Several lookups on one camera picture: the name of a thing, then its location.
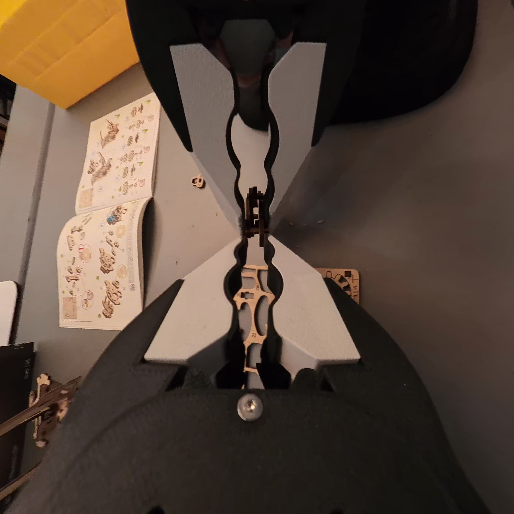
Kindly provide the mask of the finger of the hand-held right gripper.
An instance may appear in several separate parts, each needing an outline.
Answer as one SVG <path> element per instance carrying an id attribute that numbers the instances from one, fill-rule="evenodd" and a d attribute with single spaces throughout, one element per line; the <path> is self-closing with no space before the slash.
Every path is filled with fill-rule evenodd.
<path id="1" fill-rule="evenodd" d="M 237 233 L 243 233 L 241 164 L 231 140 L 236 113 L 233 76 L 201 43 L 170 47 L 193 158 Z"/>
<path id="2" fill-rule="evenodd" d="M 325 43 L 295 43 L 268 76 L 269 149 L 264 168 L 269 231 L 274 231 L 283 217 L 280 204 L 312 151 L 325 49 Z"/>

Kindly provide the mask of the yellow plastic bin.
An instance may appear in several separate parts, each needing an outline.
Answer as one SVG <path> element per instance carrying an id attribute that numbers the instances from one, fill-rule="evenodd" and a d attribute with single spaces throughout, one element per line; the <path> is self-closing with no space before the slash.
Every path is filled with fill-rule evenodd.
<path id="1" fill-rule="evenodd" d="M 125 1 L 1 1 L 1 75 L 56 106 L 138 61 Z"/>

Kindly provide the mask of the laser-cut plywood parts sheet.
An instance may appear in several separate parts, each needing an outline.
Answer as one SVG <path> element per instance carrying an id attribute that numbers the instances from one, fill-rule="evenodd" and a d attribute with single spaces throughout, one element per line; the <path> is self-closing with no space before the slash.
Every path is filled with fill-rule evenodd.
<path id="1" fill-rule="evenodd" d="M 316 268 L 325 279 L 330 279 L 360 303 L 360 275 L 351 268 Z M 267 285 L 268 267 L 266 265 L 247 265 L 241 271 L 241 288 L 234 296 L 240 315 L 241 337 L 245 348 L 245 383 L 242 389 L 262 389 L 258 363 L 262 345 L 268 332 L 268 311 L 274 295 Z"/>

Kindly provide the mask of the small wooden gear assembly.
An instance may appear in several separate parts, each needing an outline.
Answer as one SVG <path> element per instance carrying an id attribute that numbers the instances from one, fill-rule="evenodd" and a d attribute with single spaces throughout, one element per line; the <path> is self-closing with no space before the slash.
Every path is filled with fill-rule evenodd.
<path id="1" fill-rule="evenodd" d="M 245 198 L 243 234 L 246 238 L 257 237 L 259 247 L 264 248 L 269 234 L 269 214 L 265 205 L 265 194 L 257 186 L 248 189 Z"/>

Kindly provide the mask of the partly built wooden model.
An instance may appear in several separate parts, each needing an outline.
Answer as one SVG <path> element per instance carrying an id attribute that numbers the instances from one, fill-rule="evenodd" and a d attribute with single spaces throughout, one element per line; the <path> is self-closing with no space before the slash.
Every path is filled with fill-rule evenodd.
<path id="1" fill-rule="evenodd" d="M 33 439 L 37 447 L 45 447 L 49 441 L 48 436 L 67 415 L 82 381 L 82 377 L 77 376 L 61 383 L 53 380 L 49 374 L 42 373 L 36 379 L 37 388 L 29 396 L 28 408 L 1 424 L 1 436 L 34 421 Z"/>

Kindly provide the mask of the model instruction booklet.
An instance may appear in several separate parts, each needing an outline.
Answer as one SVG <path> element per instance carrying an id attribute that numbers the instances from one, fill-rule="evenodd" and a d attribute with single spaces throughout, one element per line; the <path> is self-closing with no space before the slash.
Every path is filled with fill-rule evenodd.
<path id="1" fill-rule="evenodd" d="M 90 124 L 75 216 L 56 249 L 60 328 L 121 331 L 143 310 L 160 114 L 150 93 Z"/>

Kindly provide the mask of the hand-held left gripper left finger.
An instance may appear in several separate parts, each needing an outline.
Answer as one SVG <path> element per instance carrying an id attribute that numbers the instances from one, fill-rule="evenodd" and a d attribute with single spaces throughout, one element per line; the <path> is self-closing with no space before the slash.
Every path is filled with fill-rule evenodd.
<path id="1" fill-rule="evenodd" d="M 221 369 L 226 364 L 226 345 L 235 324 L 226 280 L 241 243 L 235 238 L 185 276 L 145 353 L 146 361 L 198 369 Z"/>

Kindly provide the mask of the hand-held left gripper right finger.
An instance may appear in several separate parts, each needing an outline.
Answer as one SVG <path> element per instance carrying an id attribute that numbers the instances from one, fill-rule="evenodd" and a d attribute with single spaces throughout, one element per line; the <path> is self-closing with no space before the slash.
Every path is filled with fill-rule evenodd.
<path id="1" fill-rule="evenodd" d="M 322 275 L 273 236 L 265 244 L 270 359 L 285 369 L 356 363 L 359 352 Z"/>

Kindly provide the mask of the black mesh elbow cushion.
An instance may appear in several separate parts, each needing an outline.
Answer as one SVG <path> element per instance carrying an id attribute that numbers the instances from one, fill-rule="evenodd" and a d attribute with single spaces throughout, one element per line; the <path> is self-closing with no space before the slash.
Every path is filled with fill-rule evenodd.
<path id="1" fill-rule="evenodd" d="M 466 66 L 477 17 L 478 1 L 366 1 L 331 125 L 392 118 L 440 98 Z"/>

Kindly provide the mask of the black model kit box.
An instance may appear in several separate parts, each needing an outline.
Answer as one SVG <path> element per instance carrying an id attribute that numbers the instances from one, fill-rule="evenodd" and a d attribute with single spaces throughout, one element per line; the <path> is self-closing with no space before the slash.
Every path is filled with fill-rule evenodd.
<path id="1" fill-rule="evenodd" d="M 1 423 L 28 408 L 35 352 L 33 343 L 1 346 Z M 1 436 L 1 487 L 21 470 L 26 424 Z"/>

